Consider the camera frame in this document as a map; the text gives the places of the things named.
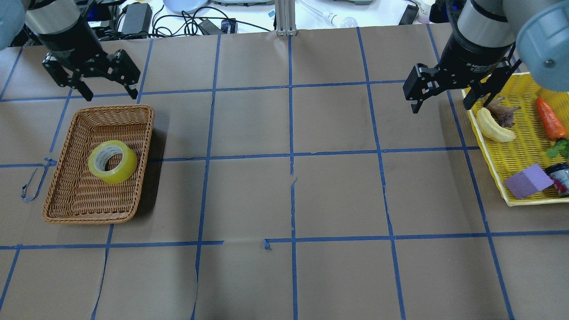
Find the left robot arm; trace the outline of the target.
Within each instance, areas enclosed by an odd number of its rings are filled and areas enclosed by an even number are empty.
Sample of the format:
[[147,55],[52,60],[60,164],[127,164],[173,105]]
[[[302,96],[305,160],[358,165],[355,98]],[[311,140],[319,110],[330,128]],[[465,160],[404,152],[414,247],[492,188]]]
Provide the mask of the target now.
[[140,69],[125,50],[104,51],[75,1],[3,0],[1,48],[7,48],[24,26],[48,50],[42,65],[59,87],[75,89],[90,101],[93,92],[84,78],[101,77],[122,85],[132,99],[138,97]]

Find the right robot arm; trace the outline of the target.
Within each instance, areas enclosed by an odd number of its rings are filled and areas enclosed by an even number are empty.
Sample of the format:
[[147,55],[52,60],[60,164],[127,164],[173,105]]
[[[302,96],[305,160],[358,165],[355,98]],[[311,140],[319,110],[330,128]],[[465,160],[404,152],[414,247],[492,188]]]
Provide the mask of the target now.
[[543,88],[569,88],[569,3],[566,0],[437,0],[434,18],[453,32],[433,67],[416,64],[403,85],[418,113],[423,102],[451,89],[468,89],[465,109],[489,104],[518,65]]

